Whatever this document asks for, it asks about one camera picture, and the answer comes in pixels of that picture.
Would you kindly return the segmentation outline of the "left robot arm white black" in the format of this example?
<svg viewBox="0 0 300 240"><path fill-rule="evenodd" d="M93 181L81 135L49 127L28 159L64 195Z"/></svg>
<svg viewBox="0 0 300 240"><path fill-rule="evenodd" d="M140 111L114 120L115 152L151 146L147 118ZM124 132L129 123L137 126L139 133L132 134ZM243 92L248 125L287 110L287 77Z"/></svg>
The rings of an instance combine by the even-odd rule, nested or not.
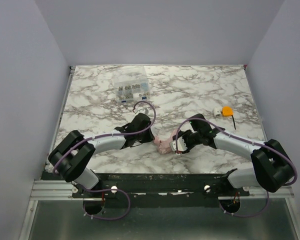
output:
<svg viewBox="0 0 300 240"><path fill-rule="evenodd" d="M67 183L75 182L85 189L96 190L100 179L87 168L92 156L152 142L155 137L151 124L151 119L140 112L131 122L101 136L85 138L78 130L73 130L49 154L48 161Z"/></svg>

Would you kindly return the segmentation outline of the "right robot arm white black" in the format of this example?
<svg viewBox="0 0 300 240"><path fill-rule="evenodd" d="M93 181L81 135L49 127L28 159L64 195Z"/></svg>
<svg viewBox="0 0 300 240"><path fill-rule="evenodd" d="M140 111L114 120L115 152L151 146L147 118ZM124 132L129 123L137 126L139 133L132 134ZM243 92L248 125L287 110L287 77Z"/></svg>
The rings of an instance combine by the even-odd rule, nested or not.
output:
<svg viewBox="0 0 300 240"><path fill-rule="evenodd" d="M192 129L176 130L169 144L173 152L186 154L194 147L204 145L251 161L251 168L228 171L223 176L224 186L231 189L261 187L275 193L281 187L291 186L297 181L297 169L277 140L260 141L241 137L206 120L202 114L196 114L185 122L190 123Z"/></svg>

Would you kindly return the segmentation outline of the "pink folding umbrella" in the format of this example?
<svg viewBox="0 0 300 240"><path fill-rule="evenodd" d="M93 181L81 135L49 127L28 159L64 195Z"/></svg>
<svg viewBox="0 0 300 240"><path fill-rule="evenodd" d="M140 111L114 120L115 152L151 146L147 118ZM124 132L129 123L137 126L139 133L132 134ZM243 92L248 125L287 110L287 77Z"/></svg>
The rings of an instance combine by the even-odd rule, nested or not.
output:
<svg viewBox="0 0 300 240"><path fill-rule="evenodd" d="M154 137L153 143L156 145L156 149L159 154L166 155L173 152L170 143L173 141L173 136L175 136L176 133L177 133L177 129L174 129L171 132L170 137L166 140L160 139L158 135Z"/></svg>

